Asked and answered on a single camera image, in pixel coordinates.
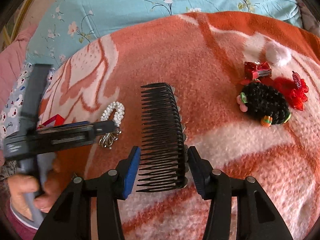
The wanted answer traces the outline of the person's left hand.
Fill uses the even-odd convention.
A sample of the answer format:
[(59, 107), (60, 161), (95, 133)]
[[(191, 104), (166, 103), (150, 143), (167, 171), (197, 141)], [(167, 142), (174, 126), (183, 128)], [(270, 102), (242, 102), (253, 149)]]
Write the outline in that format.
[[(61, 171), (61, 161), (57, 158), (54, 159), (52, 168), (48, 172), (47, 181), (43, 185), (44, 194), (34, 200), (34, 206), (44, 213), (49, 212), (63, 191), (61, 183), (58, 180)], [(10, 201), (12, 207), (25, 218), (32, 220), (33, 215), (24, 195), (39, 190), (40, 185), (38, 180), (32, 176), (15, 174), (7, 179), (7, 184), (11, 195)]]

